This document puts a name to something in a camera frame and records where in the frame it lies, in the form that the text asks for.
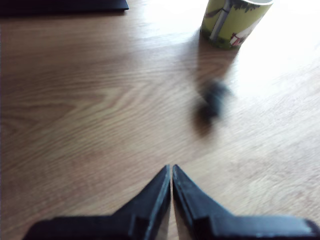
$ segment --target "black pointed tip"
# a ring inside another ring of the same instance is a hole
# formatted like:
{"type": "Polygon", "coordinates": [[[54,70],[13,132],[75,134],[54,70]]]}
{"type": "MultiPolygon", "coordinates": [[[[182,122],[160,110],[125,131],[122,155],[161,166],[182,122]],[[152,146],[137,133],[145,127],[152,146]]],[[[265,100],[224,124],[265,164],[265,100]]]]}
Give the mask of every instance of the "black pointed tip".
{"type": "Polygon", "coordinates": [[[172,169],[173,199],[182,210],[186,222],[208,215],[232,216],[232,214],[203,192],[191,178],[178,166],[172,169]]]}
{"type": "Polygon", "coordinates": [[[165,165],[134,198],[118,209],[113,215],[134,214],[150,219],[154,208],[165,208],[170,202],[170,165],[165,165]]]}

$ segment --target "wooden table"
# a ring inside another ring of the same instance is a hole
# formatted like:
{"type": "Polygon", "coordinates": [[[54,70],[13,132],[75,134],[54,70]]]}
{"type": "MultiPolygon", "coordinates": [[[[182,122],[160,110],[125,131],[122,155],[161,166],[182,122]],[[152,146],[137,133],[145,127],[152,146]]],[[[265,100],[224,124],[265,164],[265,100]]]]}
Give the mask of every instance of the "wooden table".
{"type": "Polygon", "coordinates": [[[239,52],[199,37],[206,0],[128,3],[1,20],[2,239],[111,214],[165,164],[235,214],[320,224],[319,1],[277,1],[239,52]],[[208,125],[199,88],[216,76],[233,96],[208,125]]]}

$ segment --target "blurry dark object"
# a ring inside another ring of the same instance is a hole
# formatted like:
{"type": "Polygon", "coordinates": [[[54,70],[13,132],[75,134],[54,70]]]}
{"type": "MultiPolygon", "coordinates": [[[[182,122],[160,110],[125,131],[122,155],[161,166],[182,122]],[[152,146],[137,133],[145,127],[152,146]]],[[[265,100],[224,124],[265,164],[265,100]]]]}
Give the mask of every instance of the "blurry dark object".
{"type": "Polygon", "coordinates": [[[128,10],[126,0],[1,0],[0,17],[128,10]]]}
{"type": "Polygon", "coordinates": [[[166,165],[114,214],[40,221],[30,228],[24,240],[153,240],[170,200],[170,166],[166,165]]]}
{"type": "Polygon", "coordinates": [[[197,240],[320,239],[310,220],[294,216],[235,216],[206,195],[178,165],[172,170],[173,199],[197,240]]]}
{"type": "Polygon", "coordinates": [[[205,88],[203,98],[207,103],[205,108],[207,118],[219,117],[221,115],[224,98],[228,92],[228,88],[219,81],[215,81],[205,88]]]}

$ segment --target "mug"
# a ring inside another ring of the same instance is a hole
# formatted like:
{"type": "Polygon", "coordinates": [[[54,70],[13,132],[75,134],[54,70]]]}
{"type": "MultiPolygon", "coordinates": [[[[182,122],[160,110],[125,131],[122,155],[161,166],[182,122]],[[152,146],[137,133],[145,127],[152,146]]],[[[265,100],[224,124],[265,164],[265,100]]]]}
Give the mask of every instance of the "mug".
{"type": "Polygon", "coordinates": [[[219,48],[239,48],[269,10],[273,1],[209,0],[201,33],[219,48]]]}

